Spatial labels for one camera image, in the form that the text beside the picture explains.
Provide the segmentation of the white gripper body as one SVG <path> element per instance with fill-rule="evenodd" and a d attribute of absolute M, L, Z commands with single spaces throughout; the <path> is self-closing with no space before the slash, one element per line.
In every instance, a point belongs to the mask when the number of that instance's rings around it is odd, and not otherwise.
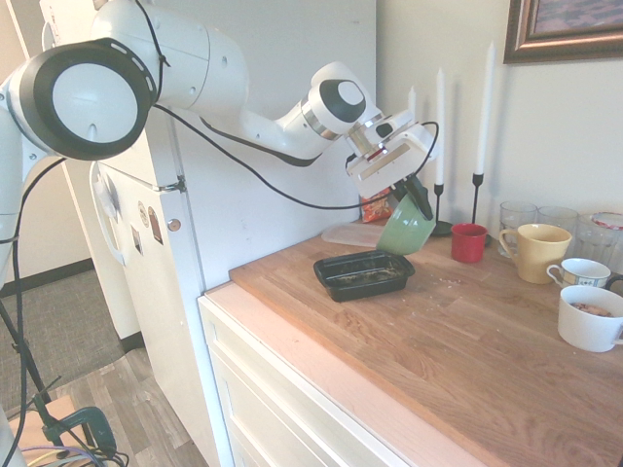
<path fill-rule="evenodd" d="M 437 130 L 431 133 L 419 124 L 394 132 L 387 142 L 374 146 L 370 156 L 356 157 L 347 174 L 363 198 L 372 198 L 434 161 L 440 154 L 437 136 Z"/>

